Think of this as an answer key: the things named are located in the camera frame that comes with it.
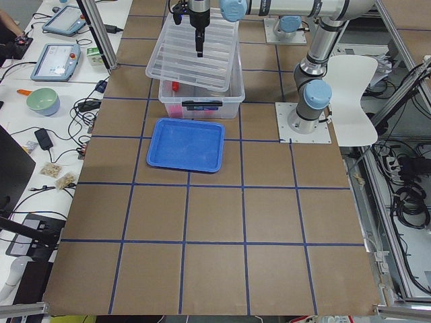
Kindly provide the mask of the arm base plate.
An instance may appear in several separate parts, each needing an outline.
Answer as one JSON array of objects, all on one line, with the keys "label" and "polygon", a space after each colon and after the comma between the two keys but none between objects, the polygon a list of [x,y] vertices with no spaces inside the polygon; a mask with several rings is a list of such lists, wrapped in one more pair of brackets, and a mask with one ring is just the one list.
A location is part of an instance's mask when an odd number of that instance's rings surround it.
[{"label": "arm base plate", "polygon": [[297,103],[276,102],[276,117],[281,143],[331,144],[324,112],[317,120],[307,121],[296,113]]},{"label": "arm base plate", "polygon": [[297,15],[285,15],[263,20],[266,43],[281,45],[306,44],[306,30],[302,18]]}]

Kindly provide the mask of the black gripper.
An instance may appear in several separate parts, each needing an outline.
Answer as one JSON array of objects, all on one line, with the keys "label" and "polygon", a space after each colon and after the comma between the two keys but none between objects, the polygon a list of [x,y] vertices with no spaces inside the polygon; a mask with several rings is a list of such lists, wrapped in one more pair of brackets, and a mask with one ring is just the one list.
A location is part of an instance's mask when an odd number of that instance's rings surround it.
[{"label": "black gripper", "polygon": [[198,57],[203,56],[205,28],[210,23],[210,0],[189,0],[189,19],[195,30],[195,50]]}]

